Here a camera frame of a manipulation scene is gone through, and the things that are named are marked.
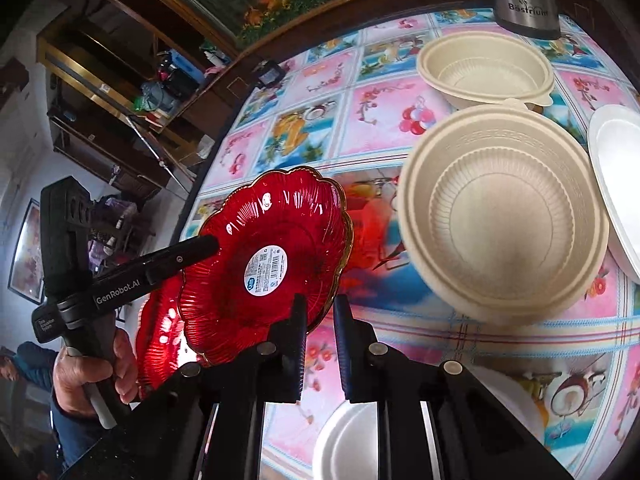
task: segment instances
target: beige bowl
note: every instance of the beige bowl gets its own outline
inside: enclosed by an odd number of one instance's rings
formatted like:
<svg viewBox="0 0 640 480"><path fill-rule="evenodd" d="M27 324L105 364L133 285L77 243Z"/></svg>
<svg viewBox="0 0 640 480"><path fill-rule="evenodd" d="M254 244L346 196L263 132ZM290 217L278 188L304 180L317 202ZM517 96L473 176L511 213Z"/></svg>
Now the beige bowl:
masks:
<svg viewBox="0 0 640 480"><path fill-rule="evenodd" d="M554 72L548 59L522 41L496 32L459 32L425 45L418 72L458 109L514 98L551 106Z"/></svg>
<svg viewBox="0 0 640 480"><path fill-rule="evenodd" d="M462 110L421 138L402 168L398 216L433 291L501 325L571 307L609 235L584 150L553 121L510 105Z"/></svg>

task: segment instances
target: framed picture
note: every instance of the framed picture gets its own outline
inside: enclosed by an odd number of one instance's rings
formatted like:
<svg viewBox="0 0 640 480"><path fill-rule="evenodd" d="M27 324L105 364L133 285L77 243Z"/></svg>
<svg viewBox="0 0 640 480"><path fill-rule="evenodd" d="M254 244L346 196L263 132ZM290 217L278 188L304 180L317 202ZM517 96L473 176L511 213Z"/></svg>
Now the framed picture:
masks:
<svg viewBox="0 0 640 480"><path fill-rule="evenodd" d="M22 220L9 273L9 290L40 304L44 296L44 272L40 253L40 204L33 198Z"/></svg>

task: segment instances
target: table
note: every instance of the table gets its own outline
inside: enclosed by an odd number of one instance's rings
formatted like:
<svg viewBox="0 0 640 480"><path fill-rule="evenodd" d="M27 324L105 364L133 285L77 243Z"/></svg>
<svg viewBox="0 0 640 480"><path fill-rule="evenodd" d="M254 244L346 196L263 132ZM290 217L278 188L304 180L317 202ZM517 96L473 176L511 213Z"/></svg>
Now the table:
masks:
<svg viewBox="0 0 640 480"><path fill-rule="evenodd" d="M540 413L545 447L575 478L595 480L639 409L640 287L607 253L584 298L557 319L518 328L482 324L457 314L422 282L396 216L402 163L418 137L428 135L415 124L402 131L402 120L412 108L428 108L434 121L453 111L415 69L418 51L436 37L488 30L540 49L556 75L554 103L542 113L584 147L599 106L640 110L638 92L609 56L566 16L561 29L559 40L532 40L500 28L491 9L448 10L364 28L289 59L284 81L254 91L223 139L182 239L196 235L229 192L259 173L318 168L342 184L354 222L340 283L354 315L412 359L457 359L516 381ZM332 323L330 313L308 336L302 400L267 408L262 460L269 478L272 470L312 478L319 431L344 402Z"/></svg>

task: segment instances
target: metal screw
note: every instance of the metal screw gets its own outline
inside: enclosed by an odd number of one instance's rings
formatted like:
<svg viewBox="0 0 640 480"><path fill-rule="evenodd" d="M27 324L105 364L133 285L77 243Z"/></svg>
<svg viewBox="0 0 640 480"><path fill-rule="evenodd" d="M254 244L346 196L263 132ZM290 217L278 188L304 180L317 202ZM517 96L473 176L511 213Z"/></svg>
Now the metal screw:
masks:
<svg viewBox="0 0 640 480"><path fill-rule="evenodd" d="M460 375L462 373L462 365L458 361L447 361L444 363L443 368L450 375Z"/></svg>
<svg viewBox="0 0 640 480"><path fill-rule="evenodd" d="M180 373L184 377L195 377L200 373L202 367L198 363L185 363L180 367Z"/></svg>
<svg viewBox="0 0 640 480"><path fill-rule="evenodd" d="M258 345L258 354L271 355L276 351L276 345L271 341L264 341Z"/></svg>
<svg viewBox="0 0 640 480"><path fill-rule="evenodd" d="M371 343L369 345L369 352L373 355L384 355L389 352L389 347L384 343Z"/></svg>

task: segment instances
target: barcode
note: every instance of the barcode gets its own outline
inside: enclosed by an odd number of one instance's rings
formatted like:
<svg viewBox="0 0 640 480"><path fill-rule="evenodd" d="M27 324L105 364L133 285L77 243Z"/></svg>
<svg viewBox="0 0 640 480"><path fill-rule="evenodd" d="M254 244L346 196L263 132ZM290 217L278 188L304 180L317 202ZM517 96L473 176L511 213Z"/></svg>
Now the barcode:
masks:
<svg viewBox="0 0 640 480"><path fill-rule="evenodd" d="M273 278L277 278L278 277L278 266L280 263L280 256L276 256L273 261L271 262L271 275L269 276L269 278L272 280Z"/></svg>

